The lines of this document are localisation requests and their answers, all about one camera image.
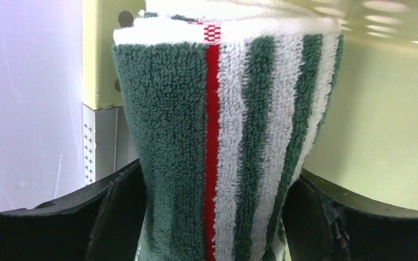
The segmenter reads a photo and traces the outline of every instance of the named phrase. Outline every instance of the terry cloth towel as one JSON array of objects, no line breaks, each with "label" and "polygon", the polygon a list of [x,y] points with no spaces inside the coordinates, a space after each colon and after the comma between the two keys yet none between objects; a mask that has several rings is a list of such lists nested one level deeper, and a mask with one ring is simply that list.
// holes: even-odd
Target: terry cloth towel
[{"label": "terry cloth towel", "polygon": [[336,82],[337,20],[145,13],[113,53],[147,185],[136,260],[283,260],[281,209]]}]

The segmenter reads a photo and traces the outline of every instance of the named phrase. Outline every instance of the striped towel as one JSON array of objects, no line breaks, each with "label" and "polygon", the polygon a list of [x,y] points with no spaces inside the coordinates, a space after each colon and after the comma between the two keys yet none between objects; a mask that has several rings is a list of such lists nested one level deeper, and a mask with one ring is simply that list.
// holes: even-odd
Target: striped towel
[{"label": "striped towel", "polygon": [[342,54],[324,17],[146,13],[114,32],[147,210],[136,260],[273,261]]}]

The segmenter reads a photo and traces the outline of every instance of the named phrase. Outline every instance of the cylindrical towel roll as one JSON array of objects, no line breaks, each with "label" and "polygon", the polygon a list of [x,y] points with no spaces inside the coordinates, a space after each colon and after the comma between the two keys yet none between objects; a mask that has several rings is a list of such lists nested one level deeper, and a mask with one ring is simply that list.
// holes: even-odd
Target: cylindrical towel roll
[{"label": "cylindrical towel roll", "polygon": [[156,13],[210,17],[217,20],[318,16],[315,12],[286,0],[147,0],[146,9]]},{"label": "cylindrical towel roll", "polygon": [[144,13],[114,32],[148,203],[137,260],[274,261],[327,109],[335,19]]}]

